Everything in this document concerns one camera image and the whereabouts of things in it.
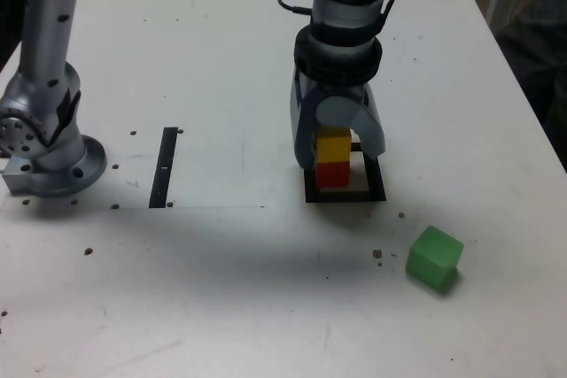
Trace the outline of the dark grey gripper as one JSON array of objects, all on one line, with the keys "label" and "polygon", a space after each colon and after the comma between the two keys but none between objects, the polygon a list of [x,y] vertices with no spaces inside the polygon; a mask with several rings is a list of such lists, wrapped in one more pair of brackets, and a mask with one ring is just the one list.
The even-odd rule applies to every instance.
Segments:
[{"label": "dark grey gripper", "polygon": [[378,158],[385,152],[384,130],[368,84],[350,87],[322,84],[295,68],[290,115],[294,155],[302,169],[312,169],[315,163],[317,121],[324,126],[353,130],[362,151],[370,158]]}]

